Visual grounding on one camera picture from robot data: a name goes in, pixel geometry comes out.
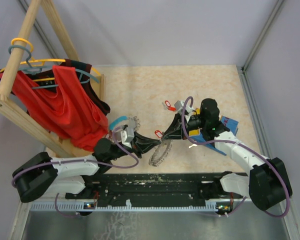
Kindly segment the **steel key ring disc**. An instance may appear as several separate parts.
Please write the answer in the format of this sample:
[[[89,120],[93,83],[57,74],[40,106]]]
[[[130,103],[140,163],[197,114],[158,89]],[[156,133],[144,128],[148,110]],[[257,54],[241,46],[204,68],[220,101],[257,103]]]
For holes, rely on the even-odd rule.
[[[172,141],[171,140],[164,140],[158,145],[150,157],[148,164],[152,167],[158,167],[165,157],[169,154],[172,147]]]

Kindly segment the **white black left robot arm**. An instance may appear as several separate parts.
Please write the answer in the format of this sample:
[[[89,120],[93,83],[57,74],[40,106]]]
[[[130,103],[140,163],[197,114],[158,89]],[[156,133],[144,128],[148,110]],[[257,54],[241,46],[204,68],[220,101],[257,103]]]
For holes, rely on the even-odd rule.
[[[11,184],[23,203],[46,193],[69,193],[87,199],[93,195],[94,186],[85,181],[85,176],[102,175],[114,168],[112,160],[127,155],[135,159],[132,166],[136,167],[142,155],[160,143],[134,132],[122,140],[102,138],[87,156],[58,158],[40,152],[13,172]]]

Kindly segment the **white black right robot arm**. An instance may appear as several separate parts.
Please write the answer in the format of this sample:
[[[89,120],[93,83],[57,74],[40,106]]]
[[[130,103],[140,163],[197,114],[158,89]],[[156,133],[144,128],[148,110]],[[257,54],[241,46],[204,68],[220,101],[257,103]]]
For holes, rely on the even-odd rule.
[[[172,108],[176,114],[163,134],[164,140],[189,140],[196,145],[210,145],[223,152],[246,173],[246,176],[225,172],[213,185],[219,198],[235,193],[250,198],[254,205],[266,211],[285,201],[290,207],[293,194],[285,164],[278,157],[263,156],[244,143],[220,120],[215,99],[202,100],[199,111],[193,107],[193,98],[178,100]]]

